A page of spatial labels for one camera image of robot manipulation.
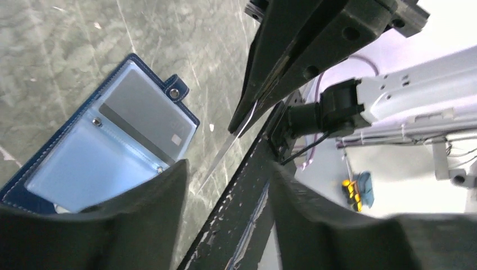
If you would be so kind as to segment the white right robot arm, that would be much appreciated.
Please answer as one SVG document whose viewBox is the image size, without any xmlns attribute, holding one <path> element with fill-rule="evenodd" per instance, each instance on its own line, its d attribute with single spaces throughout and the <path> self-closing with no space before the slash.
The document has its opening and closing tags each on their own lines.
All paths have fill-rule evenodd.
<svg viewBox="0 0 477 270">
<path fill-rule="evenodd" d="M 389 29 L 417 34 L 417 1 L 270 1 L 250 46 L 242 96 L 228 130 L 240 136 L 293 91 Z M 346 137 L 398 113 L 476 96 L 472 48 L 374 78 L 349 79 L 289 112 L 290 137 Z"/>
</svg>

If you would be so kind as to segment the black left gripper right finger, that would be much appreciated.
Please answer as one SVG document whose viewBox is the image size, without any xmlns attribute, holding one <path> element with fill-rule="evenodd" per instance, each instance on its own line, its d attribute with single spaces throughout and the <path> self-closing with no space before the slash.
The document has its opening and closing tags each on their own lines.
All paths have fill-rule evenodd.
<svg viewBox="0 0 477 270">
<path fill-rule="evenodd" d="M 475 269 L 476 215 L 374 218 L 272 165 L 269 200 L 282 269 Z"/>
</svg>

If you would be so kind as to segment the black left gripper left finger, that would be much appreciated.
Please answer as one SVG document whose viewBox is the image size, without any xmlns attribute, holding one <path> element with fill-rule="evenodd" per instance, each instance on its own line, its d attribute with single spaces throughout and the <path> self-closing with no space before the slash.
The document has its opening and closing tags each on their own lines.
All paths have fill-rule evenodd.
<svg viewBox="0 0 477 270">
<path fill-rule="evenodd" d="M 183 159 L 76 214 L 1 207 L 2 269 L 170 269 L 187 197 Z"/>
</svg>

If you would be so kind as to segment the blue leather card holder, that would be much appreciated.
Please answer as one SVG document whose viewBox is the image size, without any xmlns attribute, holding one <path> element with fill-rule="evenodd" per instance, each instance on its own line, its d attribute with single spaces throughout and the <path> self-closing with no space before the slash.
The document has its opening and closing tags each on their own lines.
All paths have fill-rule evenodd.
<svg viewBox="0 0 477 270">
<path fill-rule="evenodd" d="M 190 91 L 187 84 L 177 75 L 161 80 L 131 53 L 1 188 L 1 205 L 36 214 L 55 214 L 59 207 L 78 213 L 151 180 L 173 165 L 161 161 L 98 110 L 111 86 L 129 69 L 150 78 L 198 129 L 199 119 L 183 104 Z"/>
</svg>

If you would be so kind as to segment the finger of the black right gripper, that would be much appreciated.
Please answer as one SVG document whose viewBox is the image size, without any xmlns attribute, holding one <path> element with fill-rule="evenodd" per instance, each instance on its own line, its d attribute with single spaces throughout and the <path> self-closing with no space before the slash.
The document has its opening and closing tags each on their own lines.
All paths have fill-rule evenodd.
<svg viewBox="0 0 477 270">
<path fill-rule="evenodd" d="M 240 101 L 228 127 L 230 133 L 265 92 L 266 83 L 282 68 L 292 40 L 322 1 L 269 1 L 249 49 Z"/>
<path fill-rule="evenodd" d="M 259 26 L 269 1 L 249 1 L 245 12 Z M 272 106 L 320 73 L 395 29 L 411 37 L 424 28 L 429 13 L 417 1 L 322 1 L 292 40 L 282 68 L 265 85 L 238 127 L 243 135 Z"/>
</svg>

